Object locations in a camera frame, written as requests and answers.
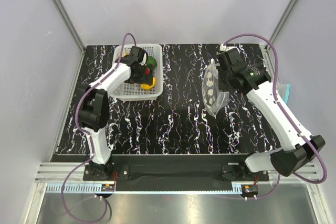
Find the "clear dotted zip bag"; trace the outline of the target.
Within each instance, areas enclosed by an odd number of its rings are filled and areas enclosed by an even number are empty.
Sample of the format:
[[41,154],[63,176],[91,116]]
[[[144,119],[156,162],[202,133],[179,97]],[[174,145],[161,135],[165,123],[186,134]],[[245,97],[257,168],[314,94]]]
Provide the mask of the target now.
[[229,92],[219,90],[219,72],[218,63],[211,59],[209,65],[205,68],[202,81],[202,98],[207,113],[216,118],[220,109],[228,105]]

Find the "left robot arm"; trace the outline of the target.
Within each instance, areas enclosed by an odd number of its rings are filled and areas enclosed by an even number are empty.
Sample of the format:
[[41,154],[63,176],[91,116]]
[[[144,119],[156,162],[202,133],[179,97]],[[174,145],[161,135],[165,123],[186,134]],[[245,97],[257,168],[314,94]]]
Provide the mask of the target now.
[[126,54],[120,54],[112,67],[96,81],[81,86],[83,95],[75,113],[75,123],[87,138],[90,157],[85,165],[103,180],[113,175],[108,164],[111,152],[106,140],[106,125],[109,120],[109,98],[122,83],[152,84],[153,67],[148,64],[150,56],[143,48],[132,46]]

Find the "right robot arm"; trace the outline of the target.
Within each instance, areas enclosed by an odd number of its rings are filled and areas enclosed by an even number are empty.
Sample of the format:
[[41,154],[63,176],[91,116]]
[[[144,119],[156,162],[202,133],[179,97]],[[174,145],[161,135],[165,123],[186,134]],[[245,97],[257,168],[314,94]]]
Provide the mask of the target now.
[[248,65],[237,47],[221,46],[216,58],[219,89],[245,95],[280,142],[278,149],[249,155],[238,167],[239,176],[250,180],[257,172],[271,170],[288,177],[312,161],[325,140],[321,135],[313,136],[297,120],[277,93],[266,67],[262,63]]

